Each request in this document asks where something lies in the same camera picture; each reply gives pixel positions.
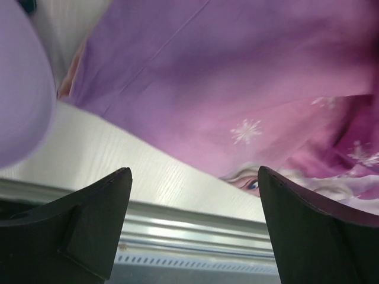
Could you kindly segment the lilac plastic plate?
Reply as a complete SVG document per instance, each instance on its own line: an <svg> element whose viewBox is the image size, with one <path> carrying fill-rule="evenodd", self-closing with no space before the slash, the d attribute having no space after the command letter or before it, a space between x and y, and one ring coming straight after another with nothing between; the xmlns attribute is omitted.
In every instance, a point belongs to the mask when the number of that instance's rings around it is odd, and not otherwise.
<svg viewBox="0 0 379 284"><path fill-rule="evenodd" d="M30 156L54 119L52 68L29 16L17 1L1 1L1 167Z"/></svg>

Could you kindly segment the purple printed cloth placemat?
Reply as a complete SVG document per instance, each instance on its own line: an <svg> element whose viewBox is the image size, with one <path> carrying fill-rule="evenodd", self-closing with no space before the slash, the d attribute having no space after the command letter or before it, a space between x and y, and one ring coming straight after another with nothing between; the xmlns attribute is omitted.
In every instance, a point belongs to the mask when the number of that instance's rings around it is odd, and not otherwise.
<svg viewBox="0 0 379 284"><path fill-rule="evenodd" d="M112 1L59 98L259 195L378 214L377 1Z"/></svg>

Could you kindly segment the aluminium mounting rail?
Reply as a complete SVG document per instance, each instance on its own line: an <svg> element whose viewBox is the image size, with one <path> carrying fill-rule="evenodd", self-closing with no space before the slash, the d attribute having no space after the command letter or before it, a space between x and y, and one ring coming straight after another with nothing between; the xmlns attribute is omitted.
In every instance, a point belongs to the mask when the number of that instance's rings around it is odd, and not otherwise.
<svg viewBox="0 0 379 284"><path fill-rule="evenodd" d="M130 201L118 250L124 254L186 254L274 261L266 225Z"/></svg>

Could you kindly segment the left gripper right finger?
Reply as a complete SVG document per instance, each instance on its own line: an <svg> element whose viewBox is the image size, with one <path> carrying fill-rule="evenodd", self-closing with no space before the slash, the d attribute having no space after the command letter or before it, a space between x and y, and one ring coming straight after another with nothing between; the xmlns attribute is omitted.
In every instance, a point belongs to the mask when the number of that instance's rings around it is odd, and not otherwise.
<svg viewBox="0 0 379 284"><path fill-rule="evenodd" d="M378 283L378 215L260 167L262 207L281 283Z"/></svg>

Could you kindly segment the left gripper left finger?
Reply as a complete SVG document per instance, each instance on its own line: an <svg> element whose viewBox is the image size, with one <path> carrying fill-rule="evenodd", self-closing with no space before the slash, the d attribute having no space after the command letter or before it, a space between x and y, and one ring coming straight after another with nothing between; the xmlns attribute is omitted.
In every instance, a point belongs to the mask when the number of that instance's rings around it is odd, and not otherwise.
<svg viewBox="0 0 379 284"><path fill-rule="evenodd" d="M1 282L106 282L131 186L124 167L47 204L2 196Z"/></svg>

